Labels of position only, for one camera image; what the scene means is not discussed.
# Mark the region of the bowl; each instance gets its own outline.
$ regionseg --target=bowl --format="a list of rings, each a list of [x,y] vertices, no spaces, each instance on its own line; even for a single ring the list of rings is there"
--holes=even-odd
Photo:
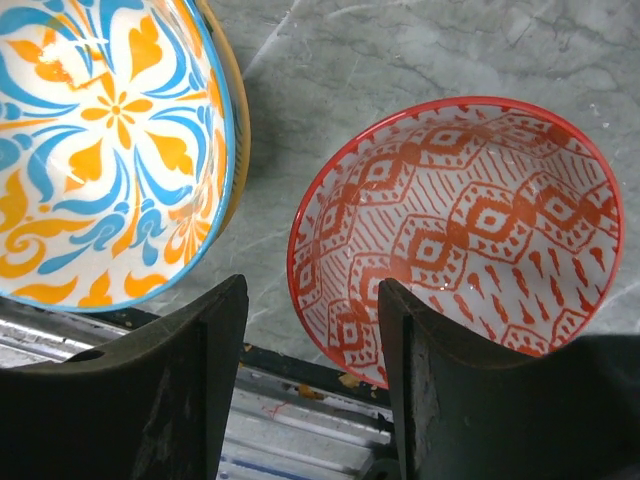
[[[544,355],[596,312],[623,230],[613,173],[576,127],[516,100],[450,98],[392,115],[325,165],[293,222],[289,290],[318,347],[386,387],[381,280]]]
[[[184,276],[235,169],[222,65],[191,0],[0,5],[0,293],[104,311]]]
[[[235,121],[235,139],[236,139],[236,159],[235,171],[233,175],[233,188],[231,192],[231,200],[227,208],[227,214],[224,217],[220,232],[229,224],[233,217],[238,204],[242,199],[244,187],[247,182],[247,174],[249,173],[249,160],[251,153],[251,125],[249,117],[249,104],[247,103],[247,94],[242,80],[242,72],[238,66],[236,57],[231,49],[231,44],[224,34],[224,30],[220,22],[216,18],[213,9],[207,3],[207,0],[196,0],[196,7],[202,13],[207,30],[211,33],[211,38],[216,47],[216,51],[220,55],[222,69],[225,78],[228,80],[229,95],[231,98],[231,110],[233,111],[233,119]]]

